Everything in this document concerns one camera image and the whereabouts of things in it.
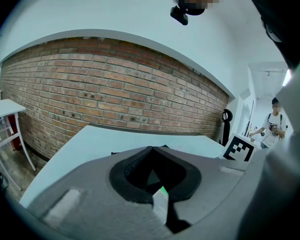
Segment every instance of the white t-shirt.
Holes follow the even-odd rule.
[[[274,128],[277,128],[281,132],[286,131],[286,118],[282,116],[282,123],[280,125],[280,113],[277,116],[274,116],[273,113],[271,113],[270,118],[268,120],[269,114],[266,115],[264,119],[264,123],[262,127],[264,130],[264,138],[262,143],[266,145],[268,148],[272,147],[275,143],[278,142],[280,139],[279,135],[273,133],[271,130],[269,130],[270,125],[272,124]]]

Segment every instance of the person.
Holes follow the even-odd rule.
[[[300,0],[251,0],[261,15],[266,35],[280,50],[287,66],[295,70],[300,63]],[[219,0],[184,0],[196,8],[208,8]]]
[[[266,115],[264,123],[259,130],[249,134],[251,138],[256,134],[266,131],[261,141],[263,149],[271,148],[280,138],[286,136],[286,118],[280,113],[281,109],[279,101],[277,98],[274,98],[272,100],[272,113]]]

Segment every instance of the blurred object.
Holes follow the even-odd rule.
[[[188,25],[188,15],[201,15],[204,13],[204,8],[198,8],[195,3],[189,3],[185,0],[175,0],[178,6],[172,7],[170,10],[170,16],[180,22],[182,25]]]

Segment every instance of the white label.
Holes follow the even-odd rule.
[[[167,222],[169,195],[164,187],[160,188],[153,196],[153,212],[164,225]]]

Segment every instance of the brick wall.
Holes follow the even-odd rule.
[[[229,98],[171,57],[97,37],[20,51],[3,62],[0,88],[26,107],[23,139],[47,157],[89,123],[215,138]]]

